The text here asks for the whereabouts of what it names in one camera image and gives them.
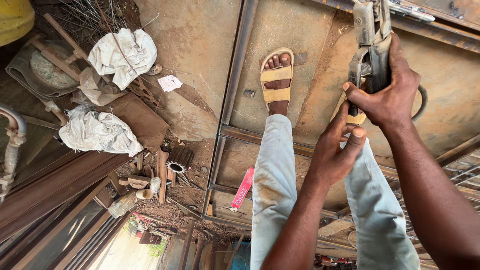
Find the small cup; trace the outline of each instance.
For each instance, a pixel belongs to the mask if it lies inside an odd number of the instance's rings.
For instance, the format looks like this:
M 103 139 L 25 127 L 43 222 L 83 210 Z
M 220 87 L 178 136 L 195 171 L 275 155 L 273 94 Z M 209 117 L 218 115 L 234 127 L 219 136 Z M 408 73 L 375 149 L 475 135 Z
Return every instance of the small cup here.
M 153 193 L 150 191 L 150 189 L 139 189 L 137 190 L 137 198 L 139 199 L 151 199 L 153 197 Z

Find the sandal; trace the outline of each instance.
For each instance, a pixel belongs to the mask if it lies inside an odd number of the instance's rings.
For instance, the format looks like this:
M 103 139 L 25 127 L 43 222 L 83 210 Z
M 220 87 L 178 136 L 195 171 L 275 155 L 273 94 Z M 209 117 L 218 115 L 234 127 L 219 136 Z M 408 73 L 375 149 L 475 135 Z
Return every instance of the sandal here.
M 281 65 L 265 70 L 265 64 L 267 61 L 272 58 L 274 55 L 282 55 L 286 53 L 290 55 L 290 66 L 282 67 Z M 264 92 L 265 104 L 267 105 L 267 110 L 270 111 L 269 103 L 274 101 L 288 100 L 290 102 L 290 87 L 292 86 L 292 75 L 293 75 L 293 52 L 289 48 L 278 48 L 271 51 L 262 62 L 260 68 L 260 82 L 262 83 L 262 89 Z M 290 79 L 290 85 L 287 88 L 282 89 L 268 89 L 265 87 L 265 83 Z

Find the dirty trousers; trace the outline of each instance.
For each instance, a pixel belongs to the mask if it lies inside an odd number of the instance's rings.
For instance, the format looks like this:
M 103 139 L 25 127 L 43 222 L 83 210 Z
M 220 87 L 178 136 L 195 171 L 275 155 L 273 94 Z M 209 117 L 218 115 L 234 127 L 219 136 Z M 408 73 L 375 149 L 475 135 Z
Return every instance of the dirty trousers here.
M 290 120 L 271 115 L 266 119 L 253 176 L 252 270 L 261 267 L 293 209 L 295 179 Z M 357 230 L 358 269 L 420 269 L 419 257 L 405 232 L 405 216 L 368 139 L 344 182 Z

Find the welding electrode holder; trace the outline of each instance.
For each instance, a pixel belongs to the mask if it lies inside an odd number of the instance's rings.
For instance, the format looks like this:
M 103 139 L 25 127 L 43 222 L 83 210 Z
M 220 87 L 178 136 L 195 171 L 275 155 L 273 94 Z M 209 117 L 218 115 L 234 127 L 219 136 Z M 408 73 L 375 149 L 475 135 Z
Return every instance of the welding electrode holder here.
M 391 21 L 387 0 L 356 2 L 353 6 L 355 38 L 359 49 L 348 65 L 348 81 L 360 88 L 361 78 L 365 78 L 366 92 L 374 94 L 391 83 L 391 71 L 388 63 Z M 427 91 L 419 86 L 422 103 L 419 111 L 412 117 L 416 121 L 427 106 Z M 348 114 L 357 116 L 358 107 L 350 103 Z

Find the yellow container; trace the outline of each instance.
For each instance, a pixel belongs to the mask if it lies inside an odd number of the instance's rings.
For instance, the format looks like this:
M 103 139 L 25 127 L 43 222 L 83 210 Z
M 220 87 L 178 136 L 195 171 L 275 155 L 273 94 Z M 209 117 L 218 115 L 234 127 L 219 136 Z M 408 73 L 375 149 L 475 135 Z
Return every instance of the yellow container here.
M 35 11 L 29 0 L 0 1 L 0 46 L 23 37 L 34 21 Z

